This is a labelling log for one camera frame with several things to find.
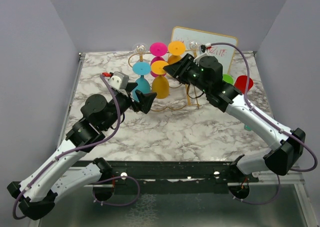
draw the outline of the teal wine glass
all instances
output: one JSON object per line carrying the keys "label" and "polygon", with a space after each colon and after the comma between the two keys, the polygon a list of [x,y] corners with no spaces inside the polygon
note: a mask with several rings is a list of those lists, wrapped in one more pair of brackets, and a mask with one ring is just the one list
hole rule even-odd
{"label": "teal wine glass", "polygon": [[132,98],[139,102],[138,97],[136,95],[136,90],[141,91],[143,94],[148,94],[151,91],[149,82],[145,79],[144,75],[147,75],[151,71],[151,66],[147,62],[137,62],[132,67],[133,72],[135,72],[137,75],[140,75],[140,78],[138,78],[135,82],[138,84],[137,87],[135,87],[132,90]]}
{"label": "teal wine glass", "polygon": [[138,85],[137,85],[137,87],[135,87],[132,90],[132,98],[135,101],[139,102],[137,94],[136,94],[136,90],[141,91],[143,94],[148,94],[148,93],[150,93],[151,88],[150,88],[149,82],[145,79],[145,77],[143,75],[141,75],[140,78],[138,78],[135,82]]}

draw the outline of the white wall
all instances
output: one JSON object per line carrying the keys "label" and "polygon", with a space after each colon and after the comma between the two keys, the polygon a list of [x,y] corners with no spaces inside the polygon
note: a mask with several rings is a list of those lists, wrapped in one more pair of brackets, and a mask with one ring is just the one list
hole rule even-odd
{"label": "white wall", "polygon": [[0,0],[0,10],[0,226],[23,227],[6,188],[54,151],[79,55],[50,0]]}
{"label": "white wall", "polygon": [[[320,1],[287,0],[258,50],[256,61],[277,120],[306,132],[306,143],[320,158]],[[307,151],[302,168],[313,160]],[[320,220],[320,167],[304,174]]]}
{"label": "white wall", "polygon": [[169,43],[175,26],[236,36],[258,50],[286,0],[51,0],[81,52]]}

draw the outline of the gray floor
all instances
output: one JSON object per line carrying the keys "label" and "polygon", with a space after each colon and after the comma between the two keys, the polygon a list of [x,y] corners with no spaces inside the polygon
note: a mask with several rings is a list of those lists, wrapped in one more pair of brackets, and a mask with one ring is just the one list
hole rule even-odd
{"label": "gray floor", "polygon": [[[268,205],[248,205],[229,194],[142,195],[128,207],[93,203],[92,188],[83,187],[59,202],[41,220],[42,227],[306,227],[293,184],[283,184],[279,199]],[[265,201],[272,185],[253,185],[248,200]],[[114,196],[125,203],[133,196]]]}

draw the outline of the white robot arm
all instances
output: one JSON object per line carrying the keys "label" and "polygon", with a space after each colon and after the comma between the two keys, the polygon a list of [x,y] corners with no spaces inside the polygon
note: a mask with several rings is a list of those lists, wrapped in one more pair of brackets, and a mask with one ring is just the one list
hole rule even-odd
{"label": "white robot arm", "polygon": [[150,111],[156,93],[143,94],[136,90],[139,102],[134,101],[131,91],[137,83],[130,83],[129,77],[121,72],[112,73],[109,77],[106,85],[109,90],[112,88],[113,99],[108,102],[101,94],[91,95],[81,108],[83,118],[73,125],[48,160],[25,180],[8,185],[8,191],[16,199],[16,204],[20,201],[19,208],[25,216],[38,220],[77,188],[112,177],[112,167],[103,158],[96,158],[84,169],[63,176],[96,145],[110,139],[111,136],[104,139],[102,131],[112,127],[126,110],[130,108],[145,114]]}
{"label": "white robot arm", "polygon": [[[164,70],[180,83],[196,86],[211,105],[248,125],[268,144],[271,150],[237,158],[235,164],[239,171],[249,175],[271,170],[277,175],[286,175],[303,153],[301,143],[305,141],[305,132],[280,124],[247,102],[240,90],[223,81],[223,66],[208,52],[211,45],[202,45],[203,54],[198,57],[187,53],[180,61],[165,66]],[[284,133],[291,133],[296,139]]]}

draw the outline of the cable clip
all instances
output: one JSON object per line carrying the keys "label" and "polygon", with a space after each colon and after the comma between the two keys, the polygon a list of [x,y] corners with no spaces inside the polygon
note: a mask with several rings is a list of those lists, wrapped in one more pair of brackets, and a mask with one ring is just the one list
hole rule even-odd
{"label": "cable clip", "polygon": [[256,106],[251,105],[251,107],[249,108],[249,110],[251,110],[251,111],[252,111],[255,107],[256,107]]}
{"label": "cable clip", "polygon": [[113,74],[112,73],[108,73],[108,72],[103,72],[102,75],[104,77],[112,77]]}
{"label": "cable clip", "polygon": [[206,43],[206,44],[205,44],[205,48],[206,48],[207,50],[211,49],[211,43]]}

